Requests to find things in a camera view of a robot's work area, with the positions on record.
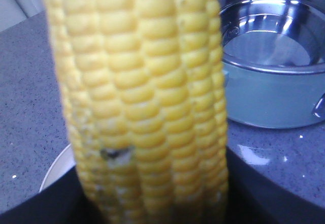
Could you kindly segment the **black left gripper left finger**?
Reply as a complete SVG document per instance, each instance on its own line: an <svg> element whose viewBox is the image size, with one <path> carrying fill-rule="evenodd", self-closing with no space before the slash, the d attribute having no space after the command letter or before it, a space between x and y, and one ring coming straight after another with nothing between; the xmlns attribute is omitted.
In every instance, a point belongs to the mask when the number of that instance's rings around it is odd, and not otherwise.
<svg viewBox="0 0 325 224"><path fill-rule="evenodd" d="M72 167L34 197L1 214L1 223L101 223Z"/></svg>

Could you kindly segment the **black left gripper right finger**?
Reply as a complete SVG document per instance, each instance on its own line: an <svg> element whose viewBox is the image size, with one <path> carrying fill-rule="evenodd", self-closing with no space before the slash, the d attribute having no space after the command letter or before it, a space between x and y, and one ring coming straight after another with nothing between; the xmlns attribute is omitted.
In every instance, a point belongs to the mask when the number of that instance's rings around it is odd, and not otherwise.
<svg viewBox="0 0 325 224"><path fill-rule="evenodd" d="M229 205L226 223L324 223L324 208L278 186L226 151Z"/></svg>

